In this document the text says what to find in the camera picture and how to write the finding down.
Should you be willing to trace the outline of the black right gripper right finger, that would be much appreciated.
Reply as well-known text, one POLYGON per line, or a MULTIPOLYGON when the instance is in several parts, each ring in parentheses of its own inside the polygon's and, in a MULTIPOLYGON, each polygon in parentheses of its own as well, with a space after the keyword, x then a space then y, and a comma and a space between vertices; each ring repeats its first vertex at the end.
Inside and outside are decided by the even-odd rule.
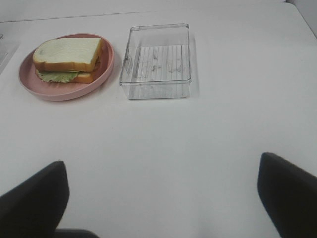
POLYGON ((317 178, 274 153, 261 155, 257 190, 282 238, 317 236, 317 178))

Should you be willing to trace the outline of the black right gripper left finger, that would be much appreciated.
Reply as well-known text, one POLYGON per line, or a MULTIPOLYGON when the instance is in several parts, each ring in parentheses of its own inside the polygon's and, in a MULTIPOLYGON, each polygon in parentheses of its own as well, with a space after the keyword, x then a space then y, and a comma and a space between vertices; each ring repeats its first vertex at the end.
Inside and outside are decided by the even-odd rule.
POLYGON ((69 200, 63 161, 55 161, 0 197, 2 238, 52 238, 69 200))

